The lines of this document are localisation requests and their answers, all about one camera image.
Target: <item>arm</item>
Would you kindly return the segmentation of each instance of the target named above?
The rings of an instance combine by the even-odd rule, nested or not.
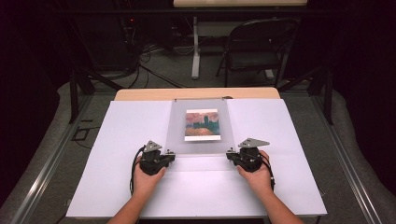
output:
[[[260,153],[269,161],[269,157],[264,151],[260,151]],[[268,217],[273,224],[303,223],[272,191],[271,176],[265,165],[262,165],[259,170],[253,173],[246,172],[240,166],[237,166],[237,169],[239,174],[246,179],[256,196],[262,201]]]
[[[140,169],[140,164],[137,163],[134,170],[134,193],[131,199],[108,223],[136,223],[140,212],[164,174],[165,168],[163,167],[158,174],[147,175]]]

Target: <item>desk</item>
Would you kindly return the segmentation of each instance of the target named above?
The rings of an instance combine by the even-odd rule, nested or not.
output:
[[[304,7],[307,0],[174,0],[174,7]],[[205,29],[199,29],[197,17],[193,18],[193,35],[194,35],[194,56],[192,61],[191,77],[197,79],[199,77],[200,50],[198,44],[198,36],[228,36],[231,30],[239,23],[221,22],[213,24],[214,28],[210,28],[210,24],[204,24]]]
[[[129,179],[136,151],[148,139],[160,145],[166,142],[172,100],[226,95],[235,98],[227,100],[235,142],[248,136],[271,143],[262,149],[271,155],[276,195],[296,215],[327,214],[289,112],[276,89],[215,88],[119,91],[107,110],[66,216],[114,216],[130,197]],[[227,161],[225,151],[192,158],[177,155],[141,218],[265,217],[260,201]],[[194,166],[194,170],[173,170],[181,163]],[[226,169],[207,169],[211,164]]]

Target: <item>forearm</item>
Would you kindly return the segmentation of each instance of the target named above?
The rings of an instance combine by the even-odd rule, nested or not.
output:
[[[264,205],[268,217],[273,224],[294,224],[303,223],[297,216],[295,216],[289,208],[280,201],[274,193],[266,193],[259,196]]]
[[[108,223],[131,223],[135,224],[139,219],[140,212],[146,204],[146,199],[140,195],[133,195],[121,210],[110,219]]]

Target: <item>photograph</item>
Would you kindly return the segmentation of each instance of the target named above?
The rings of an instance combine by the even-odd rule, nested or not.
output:
[[[186,111],[185,141],[220,140],[219,114],[217,109],[194,109]]]

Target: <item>white tabletop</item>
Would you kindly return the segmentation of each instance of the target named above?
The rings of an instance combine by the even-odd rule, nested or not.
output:
[[[307,0],[174,0],[174,7],[299,7]]]
[[[296,215],[327,214],[283,100],[227,101],[236,145],[248,137],[270,142],[259,149],[271,157],[276,195]],[[171,103],[111,103],[68,217],[113,217],[119,211],[130,198],[136,151],[148,140],[166,142]],[[141,218],[265,217],[245,179],[227,161],[226,150],[222,155],[177,155]]]

